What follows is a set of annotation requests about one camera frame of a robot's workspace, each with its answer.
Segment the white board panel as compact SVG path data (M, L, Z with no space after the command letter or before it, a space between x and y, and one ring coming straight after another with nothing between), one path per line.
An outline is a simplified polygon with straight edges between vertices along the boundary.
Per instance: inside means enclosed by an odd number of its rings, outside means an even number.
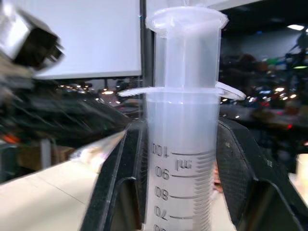
M14 0L61 39L64 58L39 78L138 76L139 0Z

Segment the black upright post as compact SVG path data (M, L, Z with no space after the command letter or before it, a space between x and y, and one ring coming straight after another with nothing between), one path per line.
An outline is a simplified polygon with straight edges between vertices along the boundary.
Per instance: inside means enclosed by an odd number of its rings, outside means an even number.
M146 27L147 0L140 4L140 43L141 43L141 77L142 87L154 84L154 34Z

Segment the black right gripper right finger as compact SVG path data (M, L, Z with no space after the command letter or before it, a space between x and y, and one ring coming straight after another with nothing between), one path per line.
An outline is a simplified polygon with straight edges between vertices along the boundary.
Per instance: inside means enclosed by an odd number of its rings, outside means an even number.
M308 231L308 207L286 169L259 147L246 127L222 117L217 165L237 231Z

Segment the brown wooden box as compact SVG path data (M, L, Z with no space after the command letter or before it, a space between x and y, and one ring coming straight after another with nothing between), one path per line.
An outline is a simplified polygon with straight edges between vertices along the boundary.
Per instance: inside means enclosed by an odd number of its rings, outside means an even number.
M74 148L56 146L51 149L51 165L67 161L70 155L75 151ZM31 170L43 169L40 157L40 148L35 146L19 147L17 152L17 163L19 166Z

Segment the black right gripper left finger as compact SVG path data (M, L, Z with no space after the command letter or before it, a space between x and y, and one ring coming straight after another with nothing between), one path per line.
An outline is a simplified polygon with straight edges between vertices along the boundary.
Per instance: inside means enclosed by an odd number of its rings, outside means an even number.
M140 231L147 193L148 132L130 123L103 163L79 231Z

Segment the clear plastic 100 ml syringe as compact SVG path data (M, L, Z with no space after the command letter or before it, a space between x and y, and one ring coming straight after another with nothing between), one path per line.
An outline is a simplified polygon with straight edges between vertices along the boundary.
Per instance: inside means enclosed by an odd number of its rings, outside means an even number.
M245 94L218 81L223 13L188 1L146 18L163 43L144 95L148 183L144 231L211 231L211 200L221 98Z

